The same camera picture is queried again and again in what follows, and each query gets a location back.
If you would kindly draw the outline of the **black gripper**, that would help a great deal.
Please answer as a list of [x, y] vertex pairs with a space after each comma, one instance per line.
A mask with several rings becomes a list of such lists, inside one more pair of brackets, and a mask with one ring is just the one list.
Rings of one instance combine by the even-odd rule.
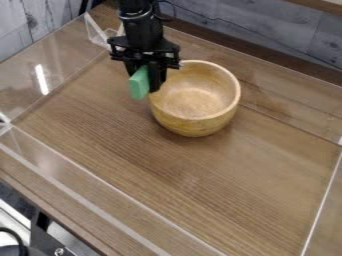
[[163, 23], [155, 16], [130, 19], [122, 17], [126, 34], [111, 37], [111, 58], [124, 63], [130, 76], [140, 66], [148, 65], [150, 92], [161, 89], [166, 81], [167, 68], [181, 66], [181, 47], [163, 35]]

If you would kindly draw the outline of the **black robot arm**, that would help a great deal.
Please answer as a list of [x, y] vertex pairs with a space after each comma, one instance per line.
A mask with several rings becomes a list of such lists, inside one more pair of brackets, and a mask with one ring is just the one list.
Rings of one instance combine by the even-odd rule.
[[147, 71], [148, 92], [167, 80], [167, 70], [181, 67], [181, 46], [166, 39], [159, 3], [167, 0], [118, 0], [124, 34], [107, 39], [111, 59], [122, 61], [130, 76]]

